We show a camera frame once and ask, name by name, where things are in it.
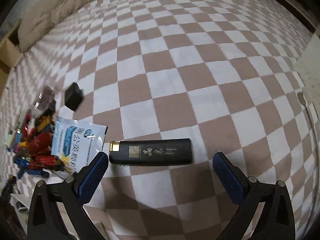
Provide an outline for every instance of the screw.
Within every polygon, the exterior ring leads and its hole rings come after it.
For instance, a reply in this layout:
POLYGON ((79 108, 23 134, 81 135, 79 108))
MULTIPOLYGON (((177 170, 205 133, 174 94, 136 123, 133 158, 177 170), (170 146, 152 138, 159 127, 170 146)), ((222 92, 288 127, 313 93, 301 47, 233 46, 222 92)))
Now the screw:
POLYGON ((254 177, 254 176, 250 176, 250 177, 248 178, 248 180, 249 180, 250 182, 252 182, 252 183, 256 183, 256 182, 257 182, 257 178, 254 177))
POLYGON ((74 178, 72 176, 69 176, 66 178, 66 183, 71 183, 73 182, 74 178))
POLYGON ((39 180, 36 185, 37 185, 38 187, 41 187, 41 186, 43 185, 43 183, 44 183, 43 180, 39 180))
POLYGON ((279 184, 280 187, 284 187, 284 186, 285 186, 285 183, 284 183, 284 181, 282 181, 282 180, 279 180, 279 181, 278 181, 278 184, 279 184))

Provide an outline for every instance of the checkered fabric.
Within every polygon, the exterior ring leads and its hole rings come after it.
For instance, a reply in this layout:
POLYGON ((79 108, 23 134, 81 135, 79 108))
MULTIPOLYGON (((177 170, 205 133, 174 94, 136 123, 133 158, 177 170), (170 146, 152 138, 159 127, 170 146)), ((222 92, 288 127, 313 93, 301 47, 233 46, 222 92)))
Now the checkered fabric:
MULTIPOLYGON (((191 138, 192 165, 110 164, 86 207, 110 239, 215 239, 237 209, 212 169, 218 151, 247 176, 286 182, 299 238, 312 206, 315 144, 292 65, 310 38, 274 0, 95 0, 11 71, 2 128, 48 82, 59 116, 109 127, 105 149, 111 140, 191 138), (85 95, 75 113, 64 106, 72 82, 85 95)), ((17 172, 7 152, 3 171, 3 179, 17 172)), ((24 175, 18 188, 31 197, 38 180, 24 175)))

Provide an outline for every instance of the beige blanket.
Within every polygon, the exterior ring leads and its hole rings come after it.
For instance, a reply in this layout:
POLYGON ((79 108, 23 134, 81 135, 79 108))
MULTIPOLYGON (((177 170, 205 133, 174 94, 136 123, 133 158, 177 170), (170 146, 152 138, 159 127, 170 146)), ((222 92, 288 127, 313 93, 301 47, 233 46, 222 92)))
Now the beige blanket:
POLYGON ((41 0, 25 14, 18 37, 25 52, 51 28, 92 0, 41 0))

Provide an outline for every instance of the white and blue packet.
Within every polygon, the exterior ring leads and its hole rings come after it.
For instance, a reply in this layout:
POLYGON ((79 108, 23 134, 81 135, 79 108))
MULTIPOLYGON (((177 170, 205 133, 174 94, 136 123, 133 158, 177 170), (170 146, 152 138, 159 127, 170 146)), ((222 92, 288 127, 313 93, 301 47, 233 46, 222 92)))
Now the white and blue packet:
POLYGON ((104 125, 58 117, 55 124, 51 155, 79 172, 102 151, 107 128, 104 125))

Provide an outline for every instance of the metal fork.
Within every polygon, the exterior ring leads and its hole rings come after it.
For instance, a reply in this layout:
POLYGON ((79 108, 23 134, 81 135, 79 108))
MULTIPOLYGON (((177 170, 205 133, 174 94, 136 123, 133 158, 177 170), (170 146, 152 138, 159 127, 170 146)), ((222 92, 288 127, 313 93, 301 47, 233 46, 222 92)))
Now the metal fork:
POLYGON ((315 152, 316 152, 316 185, 315 185, 314 194, 313 194, 312 209, 311 209, 307 224, 306 224, 306 226, 305 226, 305 228, 303 230, 303 234, 302 234, 303 237, 304 237, 305 233, 307 232, 307 229, 309 227, 309 224, 311 222, 311 219, 312 219, 312 216, 313 216, 313 212, 314 212, 314 209, 315 209, 315 206, 316 206, 317 195, 318 195, 318 188, 319 188, 319 145, 318 145, 318 137, 317 137, 317 134, 316 134, 315 124, 313 122, 311 113, 309 111, 309 107, 308 107, 308 104, 306 102, 306 99, 304 98, 303 91, 299 91, 297 93, 297 98, 298 98, 300 104, 302 104, 304 106, 304 108, 305 108, 305 110, 307 112, 307 116, 308 116, 309 122, 311 124, 313 139, 315 140, 315 152))

